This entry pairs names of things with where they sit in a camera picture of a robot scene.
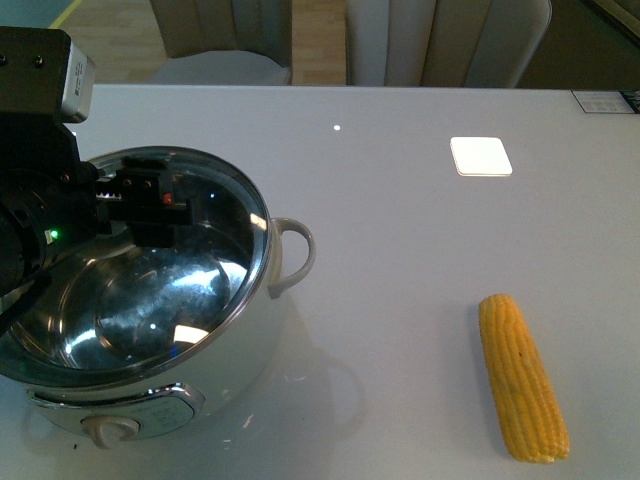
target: sticker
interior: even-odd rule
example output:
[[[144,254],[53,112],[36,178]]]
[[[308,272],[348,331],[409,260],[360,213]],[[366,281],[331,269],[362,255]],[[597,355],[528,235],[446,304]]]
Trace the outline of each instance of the sticker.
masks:
[[[635,113],[621,92],[573,91],[585,113]]]

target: stainless steel pot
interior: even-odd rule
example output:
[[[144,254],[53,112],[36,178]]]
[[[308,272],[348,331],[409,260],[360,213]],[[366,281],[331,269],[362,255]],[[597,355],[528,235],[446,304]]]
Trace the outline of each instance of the stainless steel pot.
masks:
[[[253,183],[210,154],[143,147],[92,162],[114,175],[124,158],[168,160],[174,201],[197,202],[172,248],[134,246],[121,225],[52,270],[37,304],[0,338],[0,373],[27,386],[53,423],[110,448],[161,435],[242,392],[273,355],[277,299],[315,259],[311,232],[270,218]],[[284,231],[308,256],[281,275]]]

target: table surface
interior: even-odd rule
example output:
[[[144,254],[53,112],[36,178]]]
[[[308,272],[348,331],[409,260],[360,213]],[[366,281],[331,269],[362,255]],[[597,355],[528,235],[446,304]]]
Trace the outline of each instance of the table surface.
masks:
[[[1,379],[0,479],[640,478],[640,116],[559,91],[100,85],[72,130],[84,159],[226,159],[317,260],[269,380],[172,434],[101,451]],[[499,137],[513,174],[459,176],[455,136]],[[304,242],[284,243],[293,270]],[[477,328],[496,292],[536,338],[566,461],[502,444]]]

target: yellow corn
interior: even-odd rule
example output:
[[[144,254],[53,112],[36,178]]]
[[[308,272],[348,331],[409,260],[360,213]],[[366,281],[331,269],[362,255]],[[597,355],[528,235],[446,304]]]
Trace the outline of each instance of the yellow corn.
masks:
[[[484,359],[507,450],[521,462],[569,455],[569,433],[538,348],[509,295],[485,298],[478,311]]]

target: white square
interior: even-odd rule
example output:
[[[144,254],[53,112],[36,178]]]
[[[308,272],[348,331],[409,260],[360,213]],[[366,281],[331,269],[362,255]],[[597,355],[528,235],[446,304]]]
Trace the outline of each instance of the white square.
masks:
[[[451,152],[458,173],[471,177],[508,177],[511,162],[499,138],[453,137]]]

